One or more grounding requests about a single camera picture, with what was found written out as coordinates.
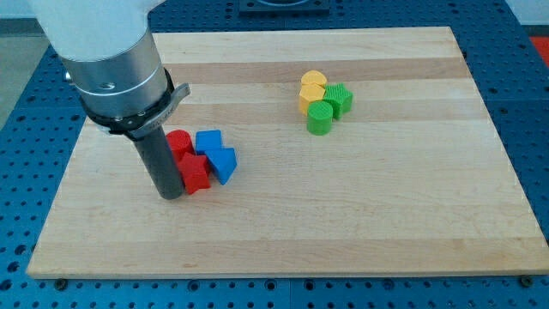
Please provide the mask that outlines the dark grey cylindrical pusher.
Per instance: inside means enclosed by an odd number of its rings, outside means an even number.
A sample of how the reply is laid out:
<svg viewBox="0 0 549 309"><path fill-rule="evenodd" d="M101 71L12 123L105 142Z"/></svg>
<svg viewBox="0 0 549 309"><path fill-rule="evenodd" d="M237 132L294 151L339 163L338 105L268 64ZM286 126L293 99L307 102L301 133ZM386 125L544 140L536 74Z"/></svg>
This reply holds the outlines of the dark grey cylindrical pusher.
<svg viewBox="0 0 549 309"><path fill-rule="evenodd" d="M134 146L160 196L165 200L179 198L184 193L184 184L163 128L137 139Z"/></svg>

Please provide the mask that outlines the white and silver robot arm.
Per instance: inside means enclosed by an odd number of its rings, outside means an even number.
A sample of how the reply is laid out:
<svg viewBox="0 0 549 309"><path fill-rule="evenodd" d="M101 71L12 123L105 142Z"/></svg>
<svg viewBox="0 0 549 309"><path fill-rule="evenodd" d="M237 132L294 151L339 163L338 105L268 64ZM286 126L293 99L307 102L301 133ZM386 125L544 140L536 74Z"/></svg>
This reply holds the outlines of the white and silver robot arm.
<svg viewBox="0 0 549 309"><path fill-rule="evenodd" d="M190 93L174 85L148 23L160 0L29 0L87 116L130 139L160 196L184 184L162 125Z"/></svg>

